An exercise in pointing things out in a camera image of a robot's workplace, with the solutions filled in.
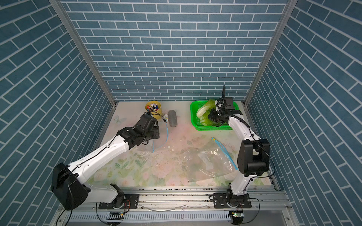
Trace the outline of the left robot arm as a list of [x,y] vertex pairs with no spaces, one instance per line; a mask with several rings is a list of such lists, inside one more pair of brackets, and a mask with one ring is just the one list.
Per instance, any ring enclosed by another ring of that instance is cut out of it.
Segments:
[[158,121],[144,113],[132,127],[124,127],[104,145],[85,157],[68,165],[59,163],[53,169],[51,191],[66,211],[83,203],[99,202],[120,209],[125,205],[125,195],[117,184],[95,188],[87,183],[89,178],[104,165],[135,146],[148,144],[160,137]]

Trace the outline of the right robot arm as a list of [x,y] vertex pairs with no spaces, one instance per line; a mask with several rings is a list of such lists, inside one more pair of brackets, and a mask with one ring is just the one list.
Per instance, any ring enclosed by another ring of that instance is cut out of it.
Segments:
[[246,207],[243,203],[248,200],[248,188],[255,179],[261,178],[269,170],[270,144],[268,140],[261,139],[252,131],[239,110],[212,109],[208,118],[218,125],[227,123],[241,140],[237,157],[239,172],[227,189],[226,200],[232,207]]

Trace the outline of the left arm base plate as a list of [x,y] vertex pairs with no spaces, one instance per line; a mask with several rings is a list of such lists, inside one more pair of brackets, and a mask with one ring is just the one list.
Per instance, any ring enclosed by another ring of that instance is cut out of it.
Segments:
[[139,203],[139,197],[139,194],[125,194],[123,197],[116,197],[112,203],[99,203],[98,208],[100,210],[135,210]]

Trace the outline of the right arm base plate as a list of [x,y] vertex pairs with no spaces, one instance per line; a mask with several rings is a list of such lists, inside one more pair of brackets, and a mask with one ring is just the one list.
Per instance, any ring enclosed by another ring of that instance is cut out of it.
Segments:
[[212,201],[215,209],[252,208],[249,194],[234,195],[234,194],[214,193],[212,195],[209,195],[208,197]]

